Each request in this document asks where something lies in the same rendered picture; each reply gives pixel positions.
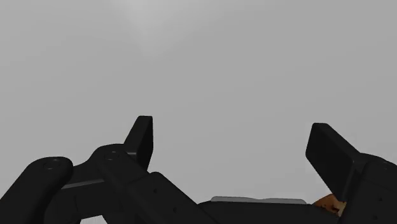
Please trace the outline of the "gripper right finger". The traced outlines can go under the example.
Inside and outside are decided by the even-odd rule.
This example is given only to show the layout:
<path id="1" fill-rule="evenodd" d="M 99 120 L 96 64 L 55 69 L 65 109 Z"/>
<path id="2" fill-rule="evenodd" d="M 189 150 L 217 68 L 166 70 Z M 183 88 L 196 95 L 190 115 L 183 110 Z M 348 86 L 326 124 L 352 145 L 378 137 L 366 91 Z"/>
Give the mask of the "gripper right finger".
<path id="1" fill-rule="evenodd" d="M 347 205 L 337 224 L 397 224 L 397 165 L 361 153 L 327 123 L 313 123 L 305 156 Z"/>

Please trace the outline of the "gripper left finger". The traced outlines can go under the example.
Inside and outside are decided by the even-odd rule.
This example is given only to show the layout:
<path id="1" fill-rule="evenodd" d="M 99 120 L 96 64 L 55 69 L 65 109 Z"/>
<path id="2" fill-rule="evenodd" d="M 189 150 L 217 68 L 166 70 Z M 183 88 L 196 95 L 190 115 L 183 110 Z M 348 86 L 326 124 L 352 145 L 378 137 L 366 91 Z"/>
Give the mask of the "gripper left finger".
<path id="1" fill-rule="evenodd" d="M 217 224 L 159 172 L 148 172 L 153 118 L 139 116 L 122 144 L 97 148 L 86 162 L 31 162 L 0 198 L 0 224 Z"/>

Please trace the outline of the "orange-brown object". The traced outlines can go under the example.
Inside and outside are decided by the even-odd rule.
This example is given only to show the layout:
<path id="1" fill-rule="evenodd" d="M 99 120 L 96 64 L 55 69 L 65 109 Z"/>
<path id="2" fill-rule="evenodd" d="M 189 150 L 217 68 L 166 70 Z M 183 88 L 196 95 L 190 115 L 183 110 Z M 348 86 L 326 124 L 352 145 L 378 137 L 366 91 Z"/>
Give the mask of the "orange-brown object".
<path id="1" fill-rule="evenodd" d="M 346 204 L 347 202 L 339 201 L 332 193 L 318 199 L 313 203 L 314 206 L 323 208 L 328 212 L 336 214 L 338 217 L 341 217 L 346 207 Z"/>

